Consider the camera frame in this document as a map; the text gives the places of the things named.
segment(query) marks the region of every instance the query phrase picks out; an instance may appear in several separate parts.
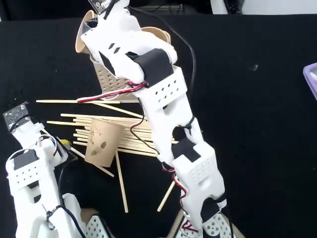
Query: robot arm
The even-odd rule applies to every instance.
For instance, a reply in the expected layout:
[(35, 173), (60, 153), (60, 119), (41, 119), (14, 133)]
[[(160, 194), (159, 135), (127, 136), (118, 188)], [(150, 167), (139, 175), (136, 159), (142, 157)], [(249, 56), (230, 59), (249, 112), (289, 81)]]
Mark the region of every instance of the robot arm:
[[(55, 137), (41, 134), (44, 126), (32, 123), (25, 104), (3, 115), (9, 131), (23, 147), (5, 165), (18, 223), (16, 237), (82, 237), (69, 215), (63, 209), (56, 210), (63, 200), (85, 230), (76, 197), (67, 193), (61, 198), (54, 175), (55, 166), (66, 161), (67, 152)], [(49, 219), (47, 211), (54, 211)]]
[[(107, 0), (90, 2), (93, 6), (109, 5)], [(152, 33), (142, 32), (126, 9), (128, 4), (128, 0), (119, 0), (112, 10), (105, 7), (105, 12), (99, 12), (98, 24), (83, 32), (81, 39), (93, 58), (116, 78), (148, 83), (148, 88), (134, 95), (140, 99), (152, 127), (158, 159), (174, 167), (177, 183), (184, 188), (184, 214), (201, 236), (205, 224), (226, 206), (215, 151), (204, 141), (191, 111), (183, 72), (174, 65), (175, 49)], [(104, 19), (107, 10), (111, 12)], [(172, 132), (179, 125), (187, 138), (172, 147)]]

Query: perforated panel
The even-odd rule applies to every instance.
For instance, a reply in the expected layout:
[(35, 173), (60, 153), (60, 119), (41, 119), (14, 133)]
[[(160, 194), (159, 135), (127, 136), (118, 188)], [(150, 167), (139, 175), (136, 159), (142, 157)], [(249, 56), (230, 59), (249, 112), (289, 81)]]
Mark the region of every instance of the perforated panel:
[[(116, 79), (110, 72), (107, 71), (107, 69), (103, 65), (96, 63), (92, 58), (90, 58), (90, 60), (94, 64), (99, 84), (103, 93), (123, 89), (127, 86), (126, 82), (128, 81), (128, 79)], [(138, 102), (138, 100), (132, 93), (122, 94), (118, 96), (116, 100), (129, 103)]]
[(109, 238), (99, 216), (92, 216), (87, 224), (86, 238)]
[(195, 183), (199, 183), (210, 174), (211, 162), (209, 159), (197, 164), (197, 166), (192, 170), (192, 178)]
[(37, 160), (26, 166), (21, 167), (20, 169), (12, 171), (9, 176), (10, 186), (14, 186), (15, 189), (19, 189), (39, 180), (39, 168), (40, 161)]
[(211, 237), (216, 237), (220, 234), (220, 238), (231, 238), (230, 226), (221, 214), (215, 215), (209, 222), (204, 223), (204, 229)]

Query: black cloth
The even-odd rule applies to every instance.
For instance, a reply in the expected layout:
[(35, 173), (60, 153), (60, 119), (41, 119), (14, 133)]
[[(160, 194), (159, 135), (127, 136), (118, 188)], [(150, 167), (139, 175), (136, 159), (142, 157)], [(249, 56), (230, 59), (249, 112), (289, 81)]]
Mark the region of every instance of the black cloth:
[[(142, 26), (166, 29), (155, 18), (138, 19)], [(315, 237), (317, 103), (302, 70), (317, 61), (317, 16), (165, 19), (196, 52), (192, 109), (216, 150), (233, 222), (246, 237)], [(94, 105), (34, 103), (100, 92), (88, 56), (74, 49), (79, 24), (80, 19), (0, 23), (1, 112), (29, 101), (31, 112), (43, 120), (61, 120), (61, 112), (119, 115)], [(175, 35), (172, 43), (188, 81), (189, 50)], [(119, 107), (141, 112), (137, 104)], [(70, 126), (48, 129), (72, 140)], [(0, 135), (0, 230), (12, 237), (16, 219), (4, 166), (20, 147), (4, 122)], [(120, 153), (120, 159), (129, 214), (123, 211), (115, 163), (110, 170), (116, 178), (74, 163), (62, 191), (74, 193), (82, 207), (99, 210), (118, 238), (167, 235), (179, 210), (179, 189), (161, 213), (156, 209), (171, 175), (154, 158)]]

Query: bamboo skewer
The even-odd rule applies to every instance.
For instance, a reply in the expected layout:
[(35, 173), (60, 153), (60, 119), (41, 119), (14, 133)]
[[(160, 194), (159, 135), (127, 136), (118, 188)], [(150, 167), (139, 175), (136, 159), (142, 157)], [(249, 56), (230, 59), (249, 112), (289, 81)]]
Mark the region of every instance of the bamboo skewer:
[[(85, 159), (85, 155), (80, 153), (78, 150), (76, 150), (75, 148), (71, 147), (70, 150), (72, 152), (74, 152), (76, 155), (78, 155), (79, 157)], [(94, 165), (96, 166), (98, 169), (100, 169), (101, 171), (103, 171), (104, 173), (106, 173), (107, 175), (111, 176), (111, 177), (114, 177), (114, 174), (112, 174), (111, 172), (109, 172), (108, 170), (106, 170), (105, 168), (101, 167), (101, 166), (97, 166), (97, 165)]]
[(126, 198), (126, 195), (125, 195), (125, 189), (124, 189), (124, 184), (123, 184), (123, 177), (122, 177), (122, 172), (121, 172), (121, 166), (120, 166), (118, 152), (115, 153), (115, 161), (117, 162), (117, 169), (118, 169), (119, 182), (120, 182), (120, 188), (121, 188), (121, 193), (122, 193), (124, 212), (125, 213), (129, 213), (128, 203), (127, 203), (127, 198)]
[[(76, 100), (36, 100), (37, 103), (78, 103)], [(100, 103), (100, 104), (120, 104), (120, 101), (105, 101), (97, 100), (86, 103)]]
[(158, 209), (157, 209), (158, 212), (160, 212), (160, 211), (162, 210), (162, 208), (163, 208), (163, 206), (165, 205), (165, 203), (166, 203), (166, 201), (167, 201), (167, 199), (168, 199), (170, 193), (172, 192), (174, 186), (175, 186), (175, 182), (173, 181), (173, 182), (170, 184), (170, 186), (169, 186), (169, 188), (168, 188), (166, 194), (164, 195), (164, 197), (163, 197), (163, 199), (162, 199), (162, 202), (160, 202), (160, 204), (159, 204), (159, 206), (158, 206)]
[(136, 118), (143, 118), (143, 116), (140, 115), (140, 114), (132, 113), (132, 112), (129, 112), (127, 110), (116, 108), (116, 107), (113, 107), (113, 106), (110, 106), (110, 105), (100, 104), (100, 103), (93, 103), (93, 104), (95, 104), (97, 106), (100, 106), (100, 107), (108, 108), (108, 109), (111, 109), (111, 110), (114, 110), (114, 111), (117, 111), (117, 112), (126, 113), (126, 114), (134, 116)]
[(122, 118), (122, 117), (105, 117), (105, 116), (94, 116), (94, 115), (81, 115), (81, 114), (66, 114), (62, 113), (60, 114), (61, 117), (67, 117), (67, 118), (102, 118), (102, 119), (108, 119), (108, 120), (119, 120), (119, 121), (125, 121), (125, 122), (139, 122), (140, 119), (137, 118)]
[[(82, 145), (82, 146), (87, 146), (87, 143), (84, 142), (79, 142), (79, 141), (73, 141), (74, 145)], [(118, 152), (124, 152), (128, 154), (136, 154), (136, 155), (145, 155), (145, 156), (150, 156), (150, 157), (157, 157), (155, 153), (149, 153), (149, 152), (142, 152), (142, 151), (134, 151), (134, 150), (129, 150), (129, 149), (117, 149)]]

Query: wooden stick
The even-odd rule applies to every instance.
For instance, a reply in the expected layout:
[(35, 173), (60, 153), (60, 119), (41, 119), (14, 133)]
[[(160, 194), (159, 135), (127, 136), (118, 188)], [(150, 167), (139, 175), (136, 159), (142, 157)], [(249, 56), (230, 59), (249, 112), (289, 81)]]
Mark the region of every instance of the wooden stick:
[(84, 142), (78, 142), (78, 141), (73, 141), (74, 145), (82, 145), (82, 146), (87, 146), (87, 143)]
[(102, 118), (102, 119), (109, 119), (109, 120), (119, 120), (119, 121), (125, 121), (125, 122), (139, 122), (140, 119), (138, 118), (122, 118), (122, 117), (105, 117), (105, 116), (94, 116), (94, 115), (81, 115), (81, 114), (60, 114), (61, 117), (67, 117), (67, 118)]
[(86, 136), (89, 136), (89, 133), (80, 132), (80, 131), (76, 131), (76, 132), (77, 132), (77, 134), (79, 134), (79, 135), (86, 135)]
[(73, 122), (91, 124), (91, 120), (73, 119)]
[[(37, 103), (78, 103), (76, 100), (36, 100)], [(86, 103), (120, 104), (120, 101), (97, 100)]]
[(125, 190), (124, 190), (121, 166), (120, 166), (120, 161), (119, 161), (119, 156), (118, 156), (118, 152), (117, 151), (115, 153), (115, 161), (117, 162), (117, 168), (118, 168), (119, 182), (120, 182), (120, 188), (121, 188), (121, 193), (122, 193), (124, 212), (125, 213), (129, 213), (127, 198), (126, 198)]
[[(73, 141), (74, 145), (82, 145), (82, 146), (87, 146), (87, 143), (84, 142), (79, 142), (79, 141)], [(128, 150), (128, 149), (120, 149), (118, 148), (117, 151), (119, 152), (124, 152), (128, 154), (135, 154), (135, 155), (145, 155), (145, 156), (150, 156), (150, 157), (157, 157), (156, 154), (154, 153), (148, 153), (148, 152), (141, 152), (141, 151), (134, 151), (134, 150)]]
[(92, 164), (92, 165), (96, 166), (98, 169), (100, 169), (102, 172), (105, 172), (107, 175), (110, 175), (111, 177), (114, 177), (114, 174), (112, 174), (111, 172), (106, 170), (104, 167), (101, 167), (101, 166), (98, 166), (98, 165), (94, 165), (94, 164)]
[(108, 109), (111, 109), (111, 110), (114, 110), (114, 111), (117, 111), (117, 112), (126, 113), (126, 114), (134, 116), (136, 118), (143, 118), (143, 116), (140, 115), (140, 114), (132, 113), (132, 112), (129, 112), (129, 111), (124, 110), (124, 109), (120, 109), (120, 108), (116, 108), (116, 107), (113, 107), (113, 106), (109, 106), (109, 105), (106, 105), (106, 104), (100, 104), (100, 103), (93, 103), (93, 104), (95, 104), (97, 106), (100, 106), (100, 107), (108, 108)]
[(166, 194), (164, 195), (162, 202), (160, 202), (160, 204), (159, 204), (159, 206), (158, 206), (158, 209), (157, 209), (158, 212), (160, 212), (160, 211), (162, 210), (162, 208), (163, 208), (163, 206), (165, 205), (165, 203), (166, 203), (166, 201), (167, 201), (167, 199), (168, 199), (170, 193), (172, 192), (174, 186), (175, 186), (175, 182), (173, 181), (173, 182), (170, 184), (170, 186), (169, 186), (169, 188), (168, 188)]
[(82, 141), (82, 142), (88, 142), (88, 139), (81, 138), (81, 137), (78, 137), (77, 140), (78, 140), (78, 141)]
[(87, 136), (87, 135), (73, 134), (73, 136), (74, 137), (81, 137), (81, 138), (89, 139), (89, 136)]
[(176, 216), (176, 219), (173, 223), (173, 226), (172, 228), (170, 229), (168, 235), (166, 238), (174, 238), (178, 232), (178, 229), (180, 227), (180, 223), (182, 222), (183, 220), (183, 217), (184, 217), (184, 213), (183, 213), (183, 210), (179, 210), (177, 216)]
[(146, 152), (140, 152), (140, 151), (134, 151), (134, 150), (125, 150), (125, 149), (117, 149), (119, 152), (129, 153), (129, 154), (135, 154), (135, 155), (145, 155), (150, 157), (157, 157), (154, 153), (146, 153)]
[(46, 121), (47, 124), (54, 124), (54, 125), (72, 125), (72, 126), (87, 126), (88, 124), (85, 123), (73, 123), (73, 122), (65, 122), (65, 121), (53, 121), (48, 120)]
[[(75, 148), (71, 147), (70, 150), (72, 152), (74, 152), (76, 155), (80, 156), (81, 158), (85, 159), (85, 155), (80, 153), (78, 150), (76, 150)], [(100, 169), (101, 171), (103, 171), (104, 173), (106, 173), (107, 175), (111, 176), (111, 177), (114, 177), (114, 174), (112, 174), (111, 172), (109, 172), (108, 170), (106, 170), (105, 168), (101, 167), (101, 166), (97, 166), (97, 165), (94, 165), (96, 166), (98, 169)]]

